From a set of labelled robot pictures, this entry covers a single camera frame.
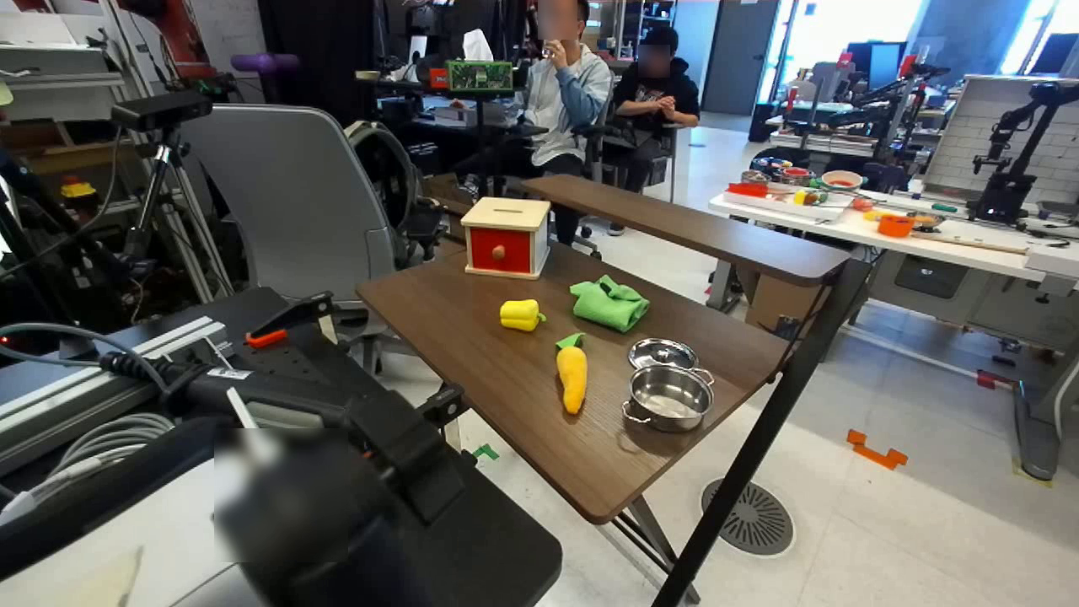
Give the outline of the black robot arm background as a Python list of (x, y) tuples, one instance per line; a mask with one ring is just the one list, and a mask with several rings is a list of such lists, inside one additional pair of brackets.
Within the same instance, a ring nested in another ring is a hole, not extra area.
[(1079, 83), (1035, 83), (1021, 108), (1004, 110), (987, 137), (987, 152), (975, 160), (975, 169), (990, 165), (990, 180), (981, 189), (970, 216), (987, 222), (1020, 222), (1021, 203), (1035, 184), (1030, 171), (1040, 140), (1066, 106), (1079, 100)]

